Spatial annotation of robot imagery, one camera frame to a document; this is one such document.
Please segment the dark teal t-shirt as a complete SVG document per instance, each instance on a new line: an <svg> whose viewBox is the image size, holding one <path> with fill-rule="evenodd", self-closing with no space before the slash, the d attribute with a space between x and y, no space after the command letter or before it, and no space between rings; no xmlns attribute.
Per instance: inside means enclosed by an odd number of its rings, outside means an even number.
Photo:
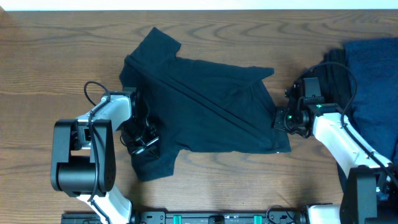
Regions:
<svg viewBox="0 0 398 224"><path fill-rule="evenodd" d="M285 132L272 128L276 107L263 84L267 67L239 67L177 56L180 43L152 29L124 60L119 79L135 87L159 140L154 152L132 156L141 181L171 176L183 149L192 152L289 152Z"/></svg>

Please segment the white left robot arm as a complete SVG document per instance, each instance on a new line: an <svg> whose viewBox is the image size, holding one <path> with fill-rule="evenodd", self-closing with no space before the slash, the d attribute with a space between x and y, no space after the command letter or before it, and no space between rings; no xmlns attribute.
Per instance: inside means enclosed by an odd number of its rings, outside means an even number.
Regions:
<svg viewBox="0 0 398 224"><path fill-rule="evenodd" d="M53 130L50 181L56 191L85 202L100 223L139 223L132 202L115 184L113 134L120 131L129 155L159 158L159 135L149 107L136 88L106 90L101 101L75 119L60 119Z"/></svg>

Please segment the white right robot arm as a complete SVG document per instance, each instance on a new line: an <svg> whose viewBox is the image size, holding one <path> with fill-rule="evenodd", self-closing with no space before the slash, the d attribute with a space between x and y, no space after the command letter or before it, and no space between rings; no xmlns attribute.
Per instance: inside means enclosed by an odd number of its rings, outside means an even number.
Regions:
<svg viewBox="0 0 398 224"><path fill-rule="evenodd" d="M346 177L339 205L313 204L296 223L397 223L397 165L373 149L336 103L326 103L316 77L301 78L285 91L273 128L303 138L314 136Z"/></svg>

